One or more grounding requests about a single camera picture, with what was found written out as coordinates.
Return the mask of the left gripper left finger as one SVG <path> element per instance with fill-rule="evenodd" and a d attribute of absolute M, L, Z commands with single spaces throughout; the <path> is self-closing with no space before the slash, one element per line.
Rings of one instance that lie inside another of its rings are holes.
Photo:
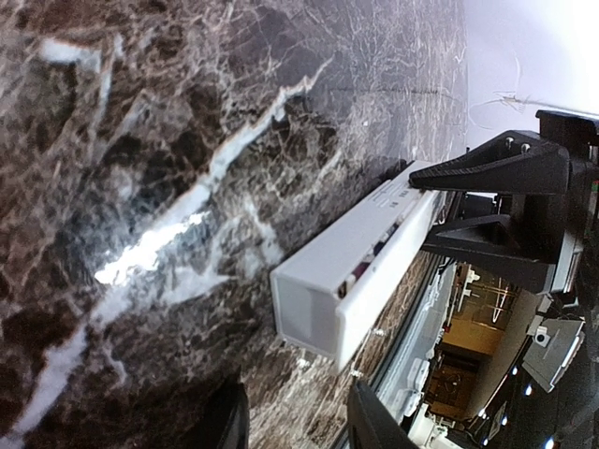
<path fill-rule="evenodd" d="M 244 384 L 228 382 L 210 397 L 198 431 L 200 448 L 249 447 L 249 401 Z"/>

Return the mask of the white remote control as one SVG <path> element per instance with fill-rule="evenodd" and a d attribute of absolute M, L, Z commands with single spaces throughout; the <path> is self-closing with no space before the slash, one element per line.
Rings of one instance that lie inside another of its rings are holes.
<path fill-rule="evenodd" d="M 446 195 L 411 186 L 415 161 L 270 274 L 278 335 L 342 372 L 436 222 Z"/>

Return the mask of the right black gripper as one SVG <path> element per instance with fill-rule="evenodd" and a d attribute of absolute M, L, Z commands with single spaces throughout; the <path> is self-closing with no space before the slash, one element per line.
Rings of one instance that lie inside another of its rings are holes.
<path fill-rule="evenodd" d="M 598 240 L 598 121 L 547 109 L 536 118 L 538 134 L 506 131 L 460 157 L 411 173 L 409 181 L 417 189 L 516 195 L 513 218 L 438 224 L 422 249 L 531 293 L 569 294 Z"/>

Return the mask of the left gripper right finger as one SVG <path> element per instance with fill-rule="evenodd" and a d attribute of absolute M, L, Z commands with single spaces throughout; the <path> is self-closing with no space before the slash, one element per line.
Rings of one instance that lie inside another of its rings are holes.
<path fill-rule="evenodd" d="M 416 449 L 373 390 L 354 381 L 347 398 L 348 440 L 351 449 Z"/>

